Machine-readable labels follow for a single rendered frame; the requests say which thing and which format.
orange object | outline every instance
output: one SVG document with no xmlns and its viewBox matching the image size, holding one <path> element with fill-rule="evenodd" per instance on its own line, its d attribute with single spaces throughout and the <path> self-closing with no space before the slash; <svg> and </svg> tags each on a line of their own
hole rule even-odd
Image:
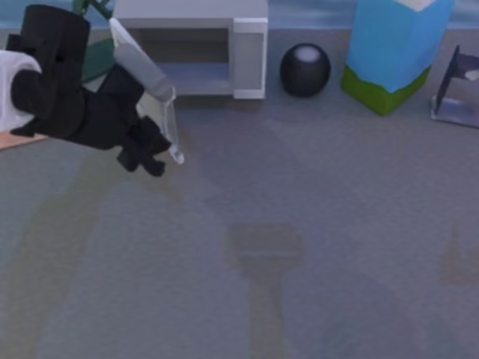
<svg viewBox="0 0 479 359">
<path fill-rule="evenodd" d="M 0 150 L 30 144 L 46 139 L 46 136 L 36 135 L 33 138 L 11 135 L 9 132 L 0 132 Z"/>
</svg>

gray box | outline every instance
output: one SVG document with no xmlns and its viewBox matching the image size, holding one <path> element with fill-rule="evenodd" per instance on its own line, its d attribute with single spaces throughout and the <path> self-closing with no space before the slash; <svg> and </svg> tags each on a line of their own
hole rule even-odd
<svg viewBox="0 0 479 359">
<path fill-rule="evenodd" d="M 114 17 L 179 95 L 265 97 L 267 0 L 117 0 Z"/>
</svg>

green object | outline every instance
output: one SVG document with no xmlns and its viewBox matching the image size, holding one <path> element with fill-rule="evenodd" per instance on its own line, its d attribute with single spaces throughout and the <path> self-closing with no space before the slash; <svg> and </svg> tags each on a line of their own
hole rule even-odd
<svg viewBox="0 0 479 359">
<path fill-rule="evenodd" d="M 84 83 L 105 75 L 115 64 L 113 58 L 114 44 L 112 39 L 92 43 L 87 48 L 83 64 L 82 81 Z"/>
<path fill-rule="evenodd" d="M 78 15 L 85 16 L 88 8 L 91 6 L 106 20 L 109 20 L 113 16 L 112 12 L 106 8 L 109 2 L 110 0 L 73 0 L 72 11 Z M 115 46 L 111 38 L 88 46 L 82 74 L 84 83 L 98 79 L 113 67 L 115 64 L 113 58 L 114 50 Z"/>
<path fill-rule="evenodd" d="M 345 66 L 341 88 L 344 92 L 357 99 L 363 105 L 367 106 L 377 114 L 385 116 L 391 113 L 401 103 L 406 101 L 426 82 L 430 67 L 409 85 L 390 93 L 382 86 L 371 82 L 362 81 L 355 72 Z"/>
</svg>

green base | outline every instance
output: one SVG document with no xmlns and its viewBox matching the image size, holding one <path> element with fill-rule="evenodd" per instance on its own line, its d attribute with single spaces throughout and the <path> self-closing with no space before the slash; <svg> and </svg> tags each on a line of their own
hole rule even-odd
<svg viewBox="0 0 479 359">
<path fill-rule="evenodd" d="M 390 93 L 379 85 L 362 81 L 347 65 L 344 68 L 341 88 L 377 114 L 385 116 L 406 101 L 426 82 L 430 67 L 409 85 Z"/>
<path fill-rule="evenodd" d="M 87 48 L 82 74 L 84 83 L 98 79 L 113 67 L 115 64 L 114 49 L 112 39 L 98 41 Z"/>
</svg>

black sphere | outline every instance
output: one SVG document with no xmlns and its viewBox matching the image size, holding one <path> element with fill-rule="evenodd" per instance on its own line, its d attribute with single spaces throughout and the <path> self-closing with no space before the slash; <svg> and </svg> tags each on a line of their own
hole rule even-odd
<svg viewBox="0 0 479 359">
<path fill-rule="evenodd" d="M 292 96 L 310 97 L 328 83 L 331 62 L 318 45 L 300 43 L 287 50 L 281 60 L 283 88 Z"/>
</svg>

